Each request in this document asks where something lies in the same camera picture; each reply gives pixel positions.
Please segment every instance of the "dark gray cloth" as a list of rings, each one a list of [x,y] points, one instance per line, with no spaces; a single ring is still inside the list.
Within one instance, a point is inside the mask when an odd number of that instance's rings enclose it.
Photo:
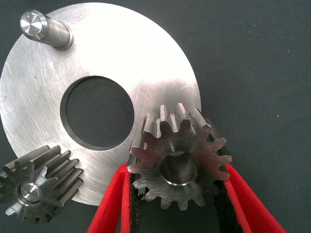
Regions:
[[[48,13],[80,2],[85,1],[2,0],[0,67],[20,36],[19,18],[25,10]],[[203,115],[211,118],[227,139],[233,166],[287,231],[309,232],[311,2],[108,2],[147,16],[177,41],[198,80]],[[109,106],[111,96],[103,93],[103,98]],[[103,99],[90,97],[90,100],[95,102],[85,102],[93,106],[91,109],[96,109]],[[77,101],[83,101],[83,98],[77,98]],[[76,109],[76,114],[83,109]],[[97,111],[103,118],[109,115],[105,109]],[[79,118],[73,117],[72,120],[77,130],[88,137],[87,130],[79,129]],[[112,140],[114,143],[116,138],[124,137],[124,132],[99,132],[91,137],[96,142],[109,143]],[[2,126],[0,155],[0,165],[15,159]],[[195,211],[195,214],[193,210],[196,208],[192,205],[187,212],[179,212],[176,207],[160,211],[156,200],[142,203],[142,209],[142,233],[217,231],[215,214],[207,216],[202,210]],[[6,217],[4,210],[0,206],[1,233],[78,233],[87,230],[96,207],[72,201],[51,223],[40,223],[35,227]]]

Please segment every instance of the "circular metal plate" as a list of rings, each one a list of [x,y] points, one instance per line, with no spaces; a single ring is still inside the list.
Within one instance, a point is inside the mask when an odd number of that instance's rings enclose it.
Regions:
[[[178,102],[188,110],[200,109],[198,85],[177,43],[132,10],[83,3],[48,16],[70,26],[73,45],[59,51],[23,35],[17,40],[0,81],[3,127],[17,157],[43,145],[70,150],[71,159],[79,159],[79,168],[84,170],[84,183],[74,200],[98,205],[114,172],[127,161],[135,129],[145,115],[157,117],[161,104],[173,111]],[[131,98],[134,125],[116,147],[97,148],[79,141],[64,119],[66,101],[62,99],[87,76],[109,78]]]

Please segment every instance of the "spur gear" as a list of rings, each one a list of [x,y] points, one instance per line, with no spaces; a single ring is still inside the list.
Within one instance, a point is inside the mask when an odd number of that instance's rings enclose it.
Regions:
[[[5,213],[31,224],[57,216],[83,182],[83,171],[74,168],[79,161],[69,156],[44,146],[6,164],[0,173],[0,204],[9,206]]]
[[[162,105],[160,118],[147,115],[130,148],[139,162],[128,166],[129,172],[140,174],[134,188],[149,189],[146,201],[161,197],[161,208],[176,201],[180,210],[186,210],[188,200],[203,206],[204,193],[219,193],[214,182],[229,179],[225,164],[231,156],[217,154],[225,139],[208,142],[210,129],[198,109],[188,115],[181,103],[172,114]]]

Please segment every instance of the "red plier jaw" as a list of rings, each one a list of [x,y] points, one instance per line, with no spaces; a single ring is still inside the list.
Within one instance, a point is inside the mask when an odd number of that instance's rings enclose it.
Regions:
[[[121,233],[131,232],[131,173],[126,167],[122,164],[114,174],[87,233],[115,233],[120,213]]]
[[[115,233],[120,213],[120,233],[138,232],[138,229],[131,229],[131,174],[126,167],[127,163],[121,165],[113,176],[87,233]],[[285,233],[239,173],[231,165],[226,167],[231,175],[230,180],[224,182],[226,194],[242,231]]]

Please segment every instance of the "metal pin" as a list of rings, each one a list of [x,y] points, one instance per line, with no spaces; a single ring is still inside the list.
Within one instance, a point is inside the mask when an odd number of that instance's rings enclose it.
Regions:
[[[36,10],[26,11],[20,19],[23,34],[33,41],[66,50],[73,43],[70,28]]]

